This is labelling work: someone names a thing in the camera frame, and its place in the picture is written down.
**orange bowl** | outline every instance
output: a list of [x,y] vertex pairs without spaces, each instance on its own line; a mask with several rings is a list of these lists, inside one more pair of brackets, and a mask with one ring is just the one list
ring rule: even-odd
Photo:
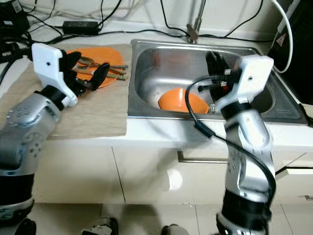
[[[185,102],[186,90],[184,88],[175,88],[166,92],[158,100],[160,109],[178,112],[188,112]],[[196,114],[207,114],[209,106],[207,103],[196,96],[195,94],[189,94],[189,102],[192,110]]]

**power cord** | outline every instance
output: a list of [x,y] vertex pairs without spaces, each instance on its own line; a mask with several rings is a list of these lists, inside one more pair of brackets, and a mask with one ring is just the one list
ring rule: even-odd
[[13,27],[0,27],[0,33],[3,34],[1,40],[4,42],[18,42],[28,47],[33,44],[32,37],[27,30]]
[[36,4],[37,4],[37,0],[35,0],[35,5],[33,7],[33,9],[31,9],[30,11],[25,11],[26,13],[32,13],[34,10],[36,10]]
[[38,23],[40,23],[40,22],[44,22],[44,21],[50,19],[51,16],[52,16],[53,11],[54,11],[54,9],[55,9],[55,4],[56,4],[56,0],[53,0],[53,7],[52,7],[52,10],[50,11],[50,14],[49,14],[49,16],[48,16],[47,18],[45,18],[44,20],[41,20],[41,19],[37,18],[37,20],[39,20],[39,21],[33,23],[31,26],[33,26],[34,24],[38,24]]
[[116,7],[113,9],[113,11],[112,11],[104,20],[102,20],[102,21],[98,24],[98,26],[102,25],[102,26],[101,26],[101,29],[102,29],[102,27],[103,27],[103,23],[104,23],[105,21],[107,21],[107,19],[110,18],[110,17],[116,12],[116,10],[117,10],[118,7],[120,6],[121,2],[122,2],[122,0],[119,0],[118,3],[117,3],[117,5],[116,5]]
[[[103,27],[103,22],[105,22],[107,19],[109,19],[115,12],[116,10],[118,9],[118,7],[120,6],[121,4],[121,1],[122,0],[119,0],[118,4],[116,5],[116,7],[114,8],[114,10],[105,18],[103,19],[99,24],[98,26],[101,25],[101,28]],[[40,27],[43,27],[43,26],[48,26],[50,28],[52,28],[53,30],[56,30],[60,36],[54,38],[54,39],[51,39],[49,41],[46,41],[46,42],[41,42],[41,41],[34,41],[34,42],[40,42],[40,43],[45,43],[45,44],[55,44],[55,43],[58,43],[60,41],[63,41],[63,40],[67,40],[67,39],[71,39],[71,38],[75,38],[75,37],[93,37],[93,36],[100,36],[100,35],[105,35],[105,34],[112,34],[112,33],[141,33],[141,32],[158,32],[158,33],[162,33],[162,34],[165,34],[167,36],[170,36],[170,37],[175,37],[175,38],[182,38],[182,37],[187,37],[189,36],[189,34],[180,29],[180,28],[175,28],[175,27],[170,27],[167,23],[167,19],[166,19],[166,15],[165,15],[165,10],[164,10],[164,5],[163,5],[163,0],[160,0],[161,2],[161,6],[162,6],[162,12],[163,12],[163,16],[164,16],[164,21],[165,21],[165,24],[167,26],[167,28],[169,29],[174,29],[174,30],[178,30],[178,31],[181,31],[184,33],[184,35],[173,35],[173,34],[169,34],[169,33],[166,33],[166,32],[163,32],[163,31],[160,31],[160,30],[156,30],[156,29],[144,29],[144,30],[139,30],[139,31],[112,31],[112,32],[104,32],[104,33],[100,33],[98,35],[82,35],[82,34],[62,34],[60,31],[58,31],[56,28],[61,28],[62,29],[62,26],[52,26],[52,25],[49,25],[47,23],[44,23],[43,20],[40,20],[39,18],[36,18],[38,19],[40,22],[44,23],[43,25],[35,28],[34,30],[30,31],[30,32],[33,32],[35,30],[37,30],[38,28]],[[240,38],[232,38],[232,37],[220,37],[220,36],[215,36],[215,35],[211,35],[211,34],[202,34],[200,35],[200,37],[205,37],[205,38],[217,38],[217,39],[233,39],[233,40],[239,40],[239,41],[245,41],[245,42],[257,42],[257,43],[268,43],[268,42],[272,42],[272,40],[265,40],[265,41],[262,41],[262,40],[248,40],[248,39],[240,39]]]
[[103,0],[101,0],[101,19],[102,19],[102,21],[103,21],[103,20],[104,20],[104,17],[103,17],[103,10],[102,10],[102,7],[103,7]]
[[50,28],[52,28],[52,29],[54,29],[56,32],[58,32],[61,36],[63,35],[58,29],[56,29],[54,26],[51,26],[51,25],[49,25],[49,24],[47,24],[46,22],[44,22],[43,20],[41,20],[41,19],[39,19],[37,16],[34,16],[34,15],[32,15],[32,14],[27,14],[27,15],[29,15],[29,16],[31,16],[31,17],[34,17],[35,19],[37,19],[37,20],[39,20],[40,22],[42,22],[44,25],[46,25],[46,26],[48,26],[48,27],[50,27]]
[[[133,0],[133,4],[131,7],[119,7],[118,9],[119,10],[135,10],[137,9],[143,2],[144,0]],[[39,4],[31,4],[31,3],[28,3],[28,2],[21,2],[21,5],[23,7],[28,7],[28,8],[32,8],[32,7],[36,7],[36,11],[39,11],[39,12],[45,12],[45,10],[51,10],[51,7],[47,7],[47,6],[44,6],[44,5],[39,5]],[[91,11],[91,12],[88,12],[88,13],[79,13],[79,12],[75,12],[75,11],[71,11],[71,10],[66,10],[66,9],[60,9],[58,8],[57,6],[55,7],[54,9],[58,15],[61,15],[61,16],[69,16],[69,17],[79,17],[79,18],[93,18],[93,19],[98,19],[98,14],[101,18],[101,11]],[[105,9],[106,11],[108,10],[113,10],[113,8],[106,8]]]
[[170,27],[167,23],[167,20],[166,20],[166,15],[165,15],[165,11],[164,11],[164,5],[163,5],[163,0],[160,0],[161,2],[161,6],[162,6],[162,12],[163,12],[163,17],[164,17],[164,21],[165,21],[165,25],[167,28],[169,29],[174,29],[174,30],[178,30],[178,31],[181,31],[183,32],[186,36],[190,36],[189,33],[187,33],[185,30],[183,29],[180,29],[180,28],[175,28],[175,27]]
[[242,25],[244,25],[245,23],[253,20],[261,11],[261,8],[262,8],[262,5],[263,5],[263,0],[261,0],[261,3],[260,3],[260,7],[258,9],[258,11],[249,19],[247,19],[246,21],[242,22],[240,25],[238,25],[237,27],[235,27],[232,31],[230,31],[229,33],[227,33],[225,36],[223,36],[224,38],[227,38],[230,34],[232,34],[237,28],[241,27]]

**orange plate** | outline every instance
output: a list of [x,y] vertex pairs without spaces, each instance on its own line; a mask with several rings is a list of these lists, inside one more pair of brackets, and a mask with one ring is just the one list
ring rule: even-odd
[[[175,88],[162,95],[158,100],[158,104],[163,110],[188,112],[185,103],[185,94],[186,90],[184,88]],[[195,94],[189,94],[189,102],[196,114],[207,114],[209,111],[209,106],[206,102]]]
[[[110,63],[111,65],[123,65],[123,57],[121,53],[111,47],[87,47],[87,48],[77,48],[74,50],[68,50],[67,53],[71,53],[74,51],[79,51],[82,53],[82,56],[89,57],[93,59],[96,63],[103,64],[103,63]],[[89,68],[89,71],[96,70],[96,67]],[[90,80],[91,75],[77,73],[77,77],[82,80]],[[101,87],[108,86],[109,84],[113,83],[116,78],[109,78],[107,77],[104,82],[100,85]]]

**beige cutting board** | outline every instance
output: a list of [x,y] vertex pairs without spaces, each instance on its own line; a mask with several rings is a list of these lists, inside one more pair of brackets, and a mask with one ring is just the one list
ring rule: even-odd
[[[55,45],[55,47],[71,50],[79,47],[98,47],[92,45]],[[118,50],[129,66],[127,76],[131,75],[132,47],[131,45],[110,45]],[[107,87],[100,88],[94,93],[86,93],[79,98],[74,107],[65,108],[62,119],[54,132],[48,137],[50,140],[87,139],[96,137],[111,137],[126,135],[126,121],[128,108],[127,81],[118,81]],[[10,87],[0,99],[0,126],[4,124],[3,117],[10,108],[14,107],[34,91],[42,90],[31,64],[19,79]]]

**sink basin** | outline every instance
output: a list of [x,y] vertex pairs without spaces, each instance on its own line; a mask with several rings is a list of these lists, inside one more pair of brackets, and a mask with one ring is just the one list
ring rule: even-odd
[[[160,97],[177,87],[186,88],[195,79],[208,75],[205,56],[208,51],[222,54],[230,68],[240,56],[259,54],[254,48],[217,47],[133,40],[132,77],[129,89],[128,115],[139,118],[190,118],[188,113],[161,110]],[[214,103],[209,91],[196,94],[208,105]],[[270,75],[264,91],[255,97],[252,107],[265,121],[302,123],[305,118],[275,73]],[[221,113],[198,115],[200,119],[223,119]]]

